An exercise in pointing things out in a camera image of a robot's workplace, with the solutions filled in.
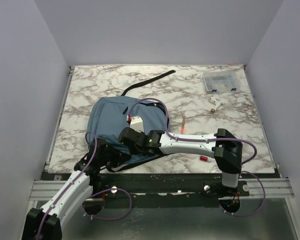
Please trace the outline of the blue fabric backpack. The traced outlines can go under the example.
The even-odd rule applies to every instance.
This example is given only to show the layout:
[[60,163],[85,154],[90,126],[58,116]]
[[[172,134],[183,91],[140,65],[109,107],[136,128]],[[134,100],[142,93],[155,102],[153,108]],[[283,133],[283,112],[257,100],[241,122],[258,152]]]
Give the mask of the blue fabric backpack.
[[[166,110],[160,102],[140,101],[137,98],[126,96],[126,93],[132,89],[143,87],[173,73],[175,73],[175,71],[170,70],[149,80],[133,84],[120,96],[100,98],[93,106],[88,120],[87,135],[85,136],[88,146],[94,139],[104,139],[115,149],[130,155],[128,147],[118,141],[122,130],[129,126],[126,120],[129,110],[132,110],[134,114],[142,118],[144,133],[146,135],[153,130],[163,131],[166,128],[169,128],[170,120],[166,116]],[[164,155],[131,155],[129,161],[119,167],[111,168],[108,171],[116,173],[129,170],[162,157],[164,157]]]

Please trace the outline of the orange pencil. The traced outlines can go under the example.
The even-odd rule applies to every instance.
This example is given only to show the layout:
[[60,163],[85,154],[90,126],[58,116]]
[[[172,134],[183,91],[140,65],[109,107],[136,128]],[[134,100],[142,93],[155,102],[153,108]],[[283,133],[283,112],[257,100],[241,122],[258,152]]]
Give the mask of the orange pencil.
[[181,134],[184,134],[185,133],[185,124],[186,124],[186,116],[183,115],[182,116],[182,123],[181,123]]

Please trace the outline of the red cap glue stick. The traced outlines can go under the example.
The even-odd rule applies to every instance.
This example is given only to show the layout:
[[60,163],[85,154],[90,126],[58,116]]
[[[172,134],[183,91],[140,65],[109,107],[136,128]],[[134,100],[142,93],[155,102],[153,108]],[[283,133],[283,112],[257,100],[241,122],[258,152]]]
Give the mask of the red cap glue stick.
[[211,158],[209,158],[209,157],[207,157],[207,156],[203,156],[203,155],[201,155],[201,156],[199,157],[199,159],[200,159],[201,161],[203,161],[203,162],[206,162],[206,163],[210,163],[210,162],[212,161]]

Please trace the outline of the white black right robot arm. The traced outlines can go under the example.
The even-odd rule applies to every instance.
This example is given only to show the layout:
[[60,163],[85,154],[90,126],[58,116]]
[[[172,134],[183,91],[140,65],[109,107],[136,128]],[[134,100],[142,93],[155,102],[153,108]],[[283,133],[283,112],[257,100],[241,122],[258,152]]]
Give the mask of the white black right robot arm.
[[219,128],[215,134],[182,136],[162,130],[151,130],[145,134],[126,127],[118,141],[128,147],[131,155],[153,157],[182,153],[215,159],[222,172],[220,191],[231,196],[238,190],[243,145],[226,129]]

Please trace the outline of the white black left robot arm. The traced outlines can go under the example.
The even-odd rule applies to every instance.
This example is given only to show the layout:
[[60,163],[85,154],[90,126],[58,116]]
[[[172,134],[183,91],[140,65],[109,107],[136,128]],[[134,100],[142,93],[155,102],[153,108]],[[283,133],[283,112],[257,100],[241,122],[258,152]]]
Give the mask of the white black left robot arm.
[[62,229],[76,210],[88,198],[123,191],[116,186],[103,189],[102,168],[116,168],[131,156],[114,148],[102,138],[89,144],[89,151],[74,166],[73,172],[60,190],[41,208],[32,208],[25,219],[23,240],[60,240]]

